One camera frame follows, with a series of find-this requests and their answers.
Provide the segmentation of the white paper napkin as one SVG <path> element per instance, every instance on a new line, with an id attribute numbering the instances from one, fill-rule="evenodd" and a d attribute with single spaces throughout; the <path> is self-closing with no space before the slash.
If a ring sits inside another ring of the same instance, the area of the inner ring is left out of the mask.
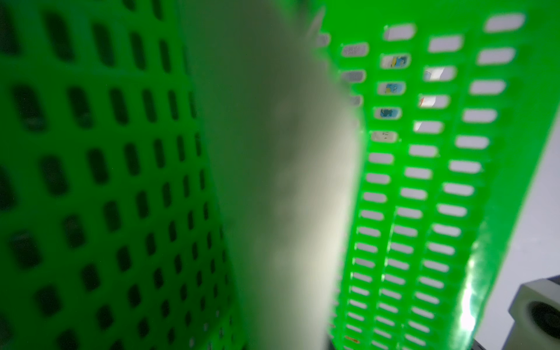
<path id="1" fill-rule="evenodd" d="M 362 143 L 307 1 L 181 1 L 209 167 L 251 349 L 326 349 Z"/>

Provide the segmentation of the green plastic basket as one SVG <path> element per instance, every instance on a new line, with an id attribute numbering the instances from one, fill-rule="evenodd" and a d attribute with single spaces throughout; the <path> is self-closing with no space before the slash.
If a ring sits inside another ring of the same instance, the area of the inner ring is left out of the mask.
<path id="1" fill-rule="evenodd" d="M 1 3 L 1 348 L 251 349 L 181 1 Z M 558 1 L 307 1 L 362 143 L 326 349 L 469 349 L 559 113 Z"/>

